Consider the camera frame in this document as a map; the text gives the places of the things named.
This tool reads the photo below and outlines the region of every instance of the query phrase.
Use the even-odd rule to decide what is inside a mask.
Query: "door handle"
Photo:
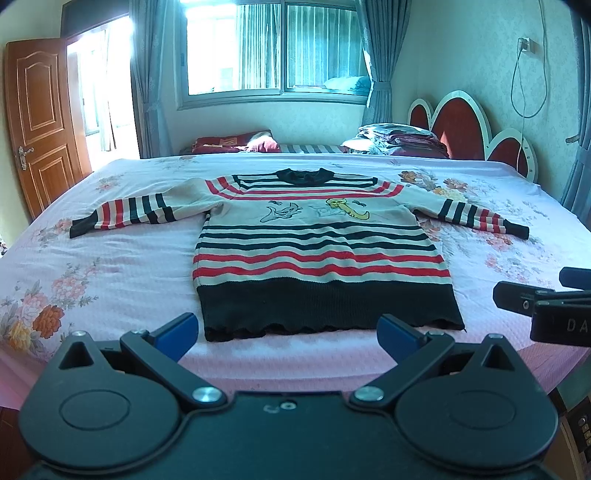
[[[35,149],[33,147],[29,148],[29,150],[27,150],[25,152],[25,149],[22,147],[18,147],[18,158],[21,160],[21,168],[24,171],[27,171],[27,159],[26,156],[29,153],[33,153],[35,151]]]

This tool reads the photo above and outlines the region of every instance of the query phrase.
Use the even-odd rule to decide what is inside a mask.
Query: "yellow cartoon character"
[[[365,212],[363,215],[355,212],[355,210],[353,210],[349,205],[347,205],[347,200],[345,199],[328,199],[326,200],[326,203],[328,203],[331,208],[340,208],[347,215],[357,220],[369,220],[369,212]]]

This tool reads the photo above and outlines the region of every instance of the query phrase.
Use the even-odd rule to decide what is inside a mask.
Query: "striped sweater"
[[[450,273],[413,212],[527,239],[529,229],[412,185],[329,170],[190,179],[113,200],[70,237],[206,212],[193,260],[207,340],[373,329],[382,313],[463,329]]]

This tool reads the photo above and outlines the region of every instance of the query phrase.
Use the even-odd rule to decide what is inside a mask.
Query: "folded clothes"
[[[343,142],[351,153],[449,158],[447,147],[437,135],[412,125],[372,124],[359,128],[355,138]]]

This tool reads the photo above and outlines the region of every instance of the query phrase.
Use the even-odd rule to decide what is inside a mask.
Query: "striped mattress edge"
[[[343,153],[337,145],[294,145],[282,143],[279,145],[281,153]]]

